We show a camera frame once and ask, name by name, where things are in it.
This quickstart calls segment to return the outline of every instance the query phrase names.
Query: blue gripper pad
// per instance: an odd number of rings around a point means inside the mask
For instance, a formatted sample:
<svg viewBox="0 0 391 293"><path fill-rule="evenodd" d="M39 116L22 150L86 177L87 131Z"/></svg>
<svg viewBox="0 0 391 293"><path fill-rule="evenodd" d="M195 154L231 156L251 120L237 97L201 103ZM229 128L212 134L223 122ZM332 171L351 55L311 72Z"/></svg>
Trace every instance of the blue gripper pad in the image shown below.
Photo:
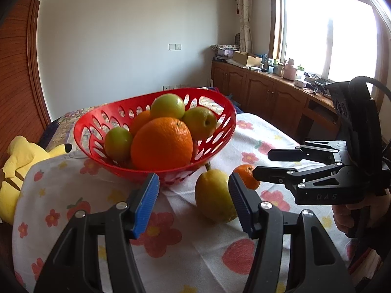
<svg viewBox="0 0 391 293"><path fill-rule="evenodd" d="M259 238L259 204L261 199L256 191L247 189L239 174L233 173L228 179L228 190L239 217L243 231L251 239Z"/></svg>
<svg viewBox="0 0 391 293"><path fill-rule="evenodd" d="M159 185L159 176L149 174L143 187L134 198L134 202L130 208L134 215L134 225L131 230L133 234L132 239L137 239L146 230L149 217L151 216L152 209L155 206L159 194Z"/></svg>

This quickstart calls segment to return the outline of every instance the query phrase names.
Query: green apple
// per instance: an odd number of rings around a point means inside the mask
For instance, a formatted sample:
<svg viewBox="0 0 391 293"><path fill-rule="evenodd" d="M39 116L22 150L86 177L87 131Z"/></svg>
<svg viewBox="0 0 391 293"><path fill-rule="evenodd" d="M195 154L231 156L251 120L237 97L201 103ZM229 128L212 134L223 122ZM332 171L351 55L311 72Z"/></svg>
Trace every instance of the green apple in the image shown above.
<svg viewBox="0 0 391 293"><path fill-rule="evenodd" d="M189 128L195 141L206 140L215 132L217 126L217 118L214 113L200 106L187 110L182 121Z"/></svg>
<svg viewBox="0 0 391 293"><path fill-rule="evenodd" d="M117 162L125 162L130 159L130 146L133 136L121 127L111 129L104 138L104 150L109 158Z"/></svg>
<svg viewBox="0 0 391 293"><path fill-rule="evenodd" d="M150 109L151 118L172 117L182 119L185 103L176 94L163 94L156 98Z"/></svg>
<svg viewBox="0 0 391 293"><path fill-rule="evenodd" d="M238 216L228 190L228 175L219 169L210 169L199 176L195 203L205 217L218 223L227 223Z"/></svg>

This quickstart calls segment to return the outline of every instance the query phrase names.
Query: wooden countertop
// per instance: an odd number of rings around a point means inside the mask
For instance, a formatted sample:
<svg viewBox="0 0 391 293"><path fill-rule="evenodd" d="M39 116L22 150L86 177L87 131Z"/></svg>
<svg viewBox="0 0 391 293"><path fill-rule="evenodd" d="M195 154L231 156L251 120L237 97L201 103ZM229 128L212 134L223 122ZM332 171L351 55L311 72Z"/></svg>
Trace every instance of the wooden countertop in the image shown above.
<svg viewBox="0 0 391 293"><path fill-rule="evenodd" d="M225 65L229 65L230 67L235 67L237 69L241 69L241 70L244 70L246 71L247 73L252 73L252 74L256 74L256 75L262 75L263 77L265 77L266 79L269 79L269 80L272 80L274 82L281 82L285 85L288 85L288 86L291 86L292 87L292 90L293 91L297 91L297 92L301 92L303 94L306 95L306 97L308 97L309 99L317 102L318 104L324 106L325 108L327 108L328 110L332 111L332 112L336 112L335 109L334 109L334 105L333 105L333 101L329 98L326 98L324 97L323 95L321 94L316 94L316 95L313 95L312 94L312 90L310 89L303 89L303 88L299 88L299 87L296 87L293 83L293 81L291 80L288 80L288 79L285 79L285 78L282 78L282 77L279 77L275 74L269 74L269 73L264 73L264 72L257 72L257 71L251 71L249 69L246 69L246 68L241 68L241 67L238 67L238 66L235 66L235 65L232 65L232 64L229 64L229 63L223 63Z"/></svg>

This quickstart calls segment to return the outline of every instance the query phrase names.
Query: yellow plush toy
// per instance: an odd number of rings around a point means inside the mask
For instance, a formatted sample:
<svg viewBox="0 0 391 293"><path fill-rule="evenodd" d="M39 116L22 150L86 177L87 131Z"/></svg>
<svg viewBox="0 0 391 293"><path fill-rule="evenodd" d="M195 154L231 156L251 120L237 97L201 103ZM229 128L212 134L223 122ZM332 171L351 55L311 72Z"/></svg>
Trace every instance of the yellow plush toy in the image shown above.
<svg viewBox="0 0 391 293"><path fill-rule="evenodd" d="M16 203L22 189L23 180L30 167L51 157L65 154L65 145L59 145L46 152L43 148L30 143L22 136L15 137L8 146L9 159L1 171L0 218L14 223Z"/></svg>

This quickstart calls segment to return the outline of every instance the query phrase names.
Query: fruit basket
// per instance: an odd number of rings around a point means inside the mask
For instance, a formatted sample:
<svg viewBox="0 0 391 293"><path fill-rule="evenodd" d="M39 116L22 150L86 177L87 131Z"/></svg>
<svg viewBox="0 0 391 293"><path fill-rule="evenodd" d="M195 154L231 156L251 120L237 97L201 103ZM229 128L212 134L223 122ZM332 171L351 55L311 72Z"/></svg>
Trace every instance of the fruit basket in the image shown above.
<svg viewBox="0 0 391 293"><path fill-rule="evenodd" d="M204 141L198 141L198 153L194 154L187 166L155 171L161 186L168 186L184 180L214 157L231 139L236 126L236 113L232 103L222 94L207 89L184 88L161 91L129 98L96 108L83 115L76 123L74 137L79 148L92 160L117 176L142 183L149 171L140 171L118 166L109 159L104 150L106 133L115 126L129 129L136 115L149 110L152 102L164 93L174 93L181 97L186 110L197 105L205 106L218 120L214 134Z"/></svg>

